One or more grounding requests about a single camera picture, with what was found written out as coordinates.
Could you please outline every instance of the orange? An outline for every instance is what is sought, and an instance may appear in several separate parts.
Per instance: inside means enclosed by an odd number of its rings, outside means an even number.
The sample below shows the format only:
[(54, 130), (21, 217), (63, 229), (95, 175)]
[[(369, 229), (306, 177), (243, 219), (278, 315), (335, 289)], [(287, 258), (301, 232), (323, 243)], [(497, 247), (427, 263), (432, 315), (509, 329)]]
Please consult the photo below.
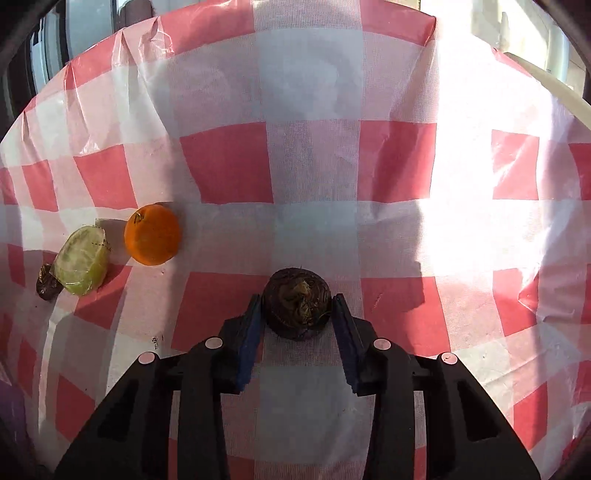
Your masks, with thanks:
[(181, 229), (176, 215), (162, 205), (146, 205), (125, 225), (125, 248), (144, 265), (160, 265), (178, 252)]

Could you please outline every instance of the checkered tablecloth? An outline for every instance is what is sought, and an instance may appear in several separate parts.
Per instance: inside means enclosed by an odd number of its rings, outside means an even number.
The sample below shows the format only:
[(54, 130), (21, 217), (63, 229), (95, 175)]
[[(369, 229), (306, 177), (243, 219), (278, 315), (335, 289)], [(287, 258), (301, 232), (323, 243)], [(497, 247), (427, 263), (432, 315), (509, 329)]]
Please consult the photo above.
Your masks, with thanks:
[[(0, 357), (51, 468), (141, 352), (214, 335), (289, 266), (407, 351), (457, 353), (543, 478), (590, 422), (591, 132), (433, 17), (384, 0), (187, 7), (74, 59), (0, 155)], [(121, 233), (154, 202), (184, 238), (145, 267)], [(104, 286), (43, 302), (39, 267), (97, 218)], [(297, 344), (266, 331), (245, 393), (223, 399), (233, 480), (361, 478), (372, 408), (330, 327)], [(174, 421), (170, 437), (174, 456)]]

